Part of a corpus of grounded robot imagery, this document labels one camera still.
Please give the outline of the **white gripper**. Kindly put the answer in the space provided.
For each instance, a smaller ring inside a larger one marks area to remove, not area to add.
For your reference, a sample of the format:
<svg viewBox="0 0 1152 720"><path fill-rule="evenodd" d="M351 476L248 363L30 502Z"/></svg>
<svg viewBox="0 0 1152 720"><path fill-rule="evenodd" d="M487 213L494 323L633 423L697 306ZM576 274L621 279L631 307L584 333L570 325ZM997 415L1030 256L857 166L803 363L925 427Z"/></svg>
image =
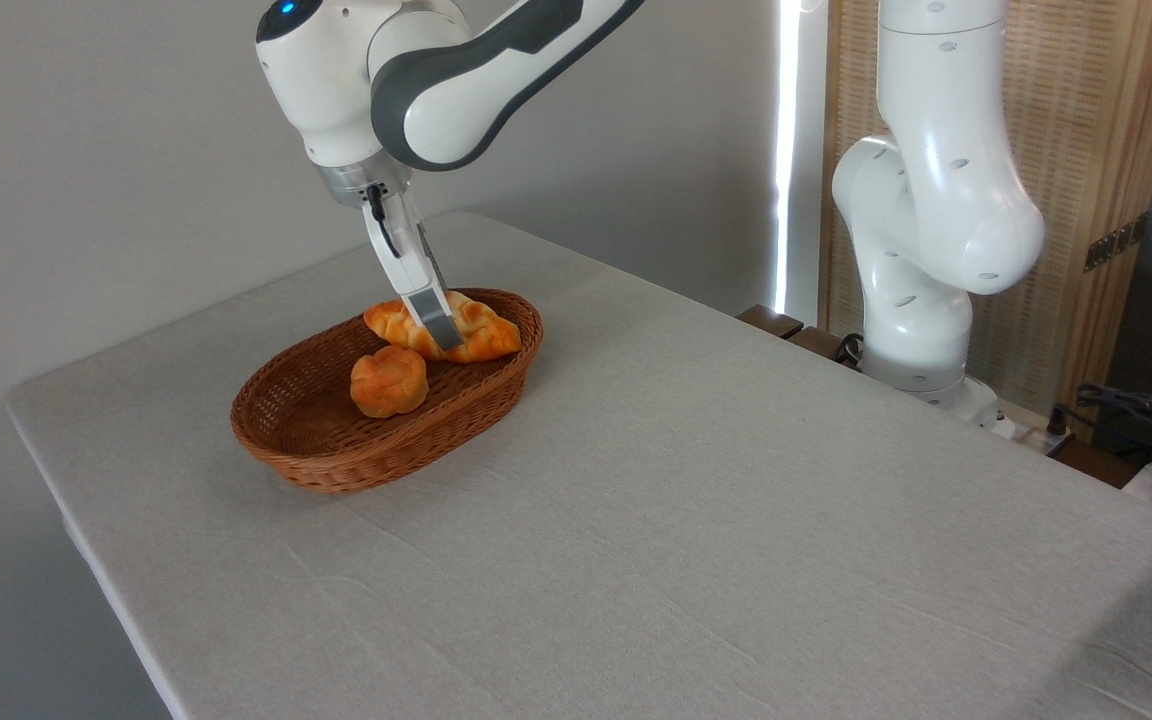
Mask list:
<svg viewBox="0 0 1152 720"><path fill-rule="evenodd" d="M393 290L404 296L415 323L429 331L431 340L445 353L462 346L465 338L454 323L442 273L429 249L414 200L406 192L369 185L361 191L361 202L372 250Z"/></svg>

